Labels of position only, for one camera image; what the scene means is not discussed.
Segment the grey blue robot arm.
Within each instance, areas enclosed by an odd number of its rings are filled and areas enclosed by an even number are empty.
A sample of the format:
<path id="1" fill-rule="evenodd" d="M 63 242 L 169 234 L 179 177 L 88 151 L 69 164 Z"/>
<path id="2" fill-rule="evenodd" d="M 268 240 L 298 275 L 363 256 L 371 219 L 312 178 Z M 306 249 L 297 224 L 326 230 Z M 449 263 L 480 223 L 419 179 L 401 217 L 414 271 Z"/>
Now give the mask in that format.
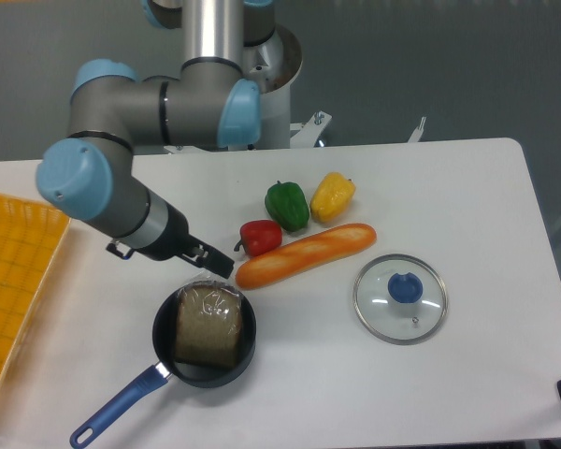
<path id="1" fill-rule="evenodd" d="M 78 71 L 68 136 L 36 170 L 39 193 L 67 216 L 110 237 L 108 249 L 173 257 L 228 278 L 233 260 L 195 238 L 184 215 L 138 181 L 134 149 L 195 146 L 218 151 L 261 136 L 260 90 L 244 54 L 275 32 L 270 1 L 145 1 L 149 22 L 181 32 L 175 78 L 142 80 L 128 65 L 96 59 Z"/>

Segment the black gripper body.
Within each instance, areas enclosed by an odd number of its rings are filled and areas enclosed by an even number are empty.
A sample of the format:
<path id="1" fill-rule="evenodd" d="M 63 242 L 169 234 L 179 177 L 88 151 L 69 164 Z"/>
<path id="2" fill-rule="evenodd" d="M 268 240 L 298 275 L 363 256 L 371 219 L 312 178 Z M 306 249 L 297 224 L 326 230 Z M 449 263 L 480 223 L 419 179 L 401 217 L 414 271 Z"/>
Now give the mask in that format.
<path id="1" fill-rule="evenodd" d="M 189 234 L 182 213 L 165 201 L 152 201 L 139 228 L 121 239 L 113 239 L 106 250 L 122 260 L 141 253 L 157 261 L 175 256 L 195 261 L 201 256 L 201 243 Z"/>

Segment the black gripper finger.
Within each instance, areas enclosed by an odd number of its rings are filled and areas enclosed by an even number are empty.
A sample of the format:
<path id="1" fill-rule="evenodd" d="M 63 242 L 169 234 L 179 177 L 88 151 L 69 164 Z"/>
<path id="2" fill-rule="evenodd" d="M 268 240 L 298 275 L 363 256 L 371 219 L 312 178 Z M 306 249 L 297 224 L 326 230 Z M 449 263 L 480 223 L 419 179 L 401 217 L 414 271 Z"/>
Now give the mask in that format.
<path id="1" fill-rule="evenodd" d="M 213 246 L 191 237 L 191 260 L 199 268 L 210 272 L 232 272 L 235 261 Z"/>
<path id="2" fill-rule="evenodd" d="M 181 253 L 179 258 L 197 268 L 205 269 L 224 279 L 232 274 L 232 259 L 220 252 L 205 252 L 204 254 L 188 255 Z"/>

